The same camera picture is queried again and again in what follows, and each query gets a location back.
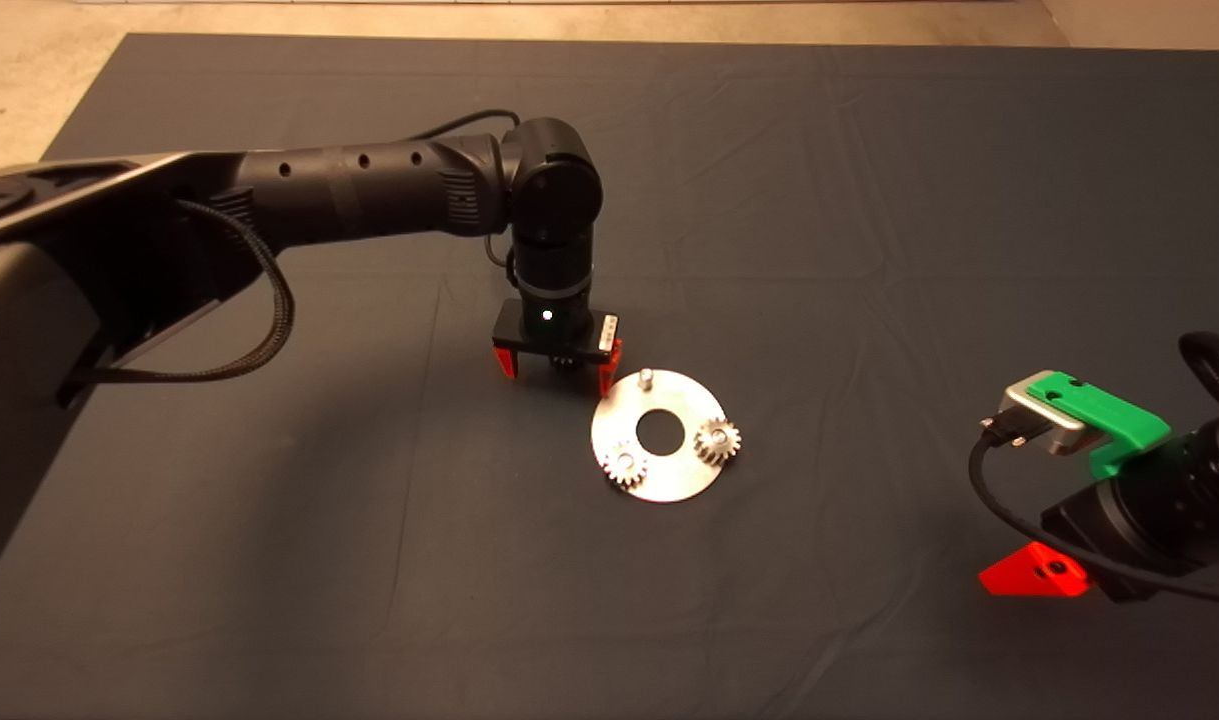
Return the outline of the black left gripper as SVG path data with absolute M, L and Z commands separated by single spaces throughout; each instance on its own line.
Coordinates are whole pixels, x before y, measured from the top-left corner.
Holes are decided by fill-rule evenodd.
M 492 347 L 505 378 L 519 375 L 519 355 L 539 355 L 597 365 L 597 391 L 608 396 L 617 383 L 623 341 L 620 319 L 592 309 L 586 294 L 549 300 L 521 295 L 501 305 L 492 328 Z

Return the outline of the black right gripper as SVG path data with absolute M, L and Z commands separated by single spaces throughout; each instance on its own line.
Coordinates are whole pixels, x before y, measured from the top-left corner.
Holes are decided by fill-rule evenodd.
M 1040 528 L 1080 549 L 1165 577 L 1217 564 L 1191 445 L 1191 439 L 1170 439 L 1132 457 L 1115 478 L 1043 510 Z M 979 573 L 979 582 L 993 596 L 1075 598 L 1092 588 L 1078 560 L 1040 542 L 993 562 Z

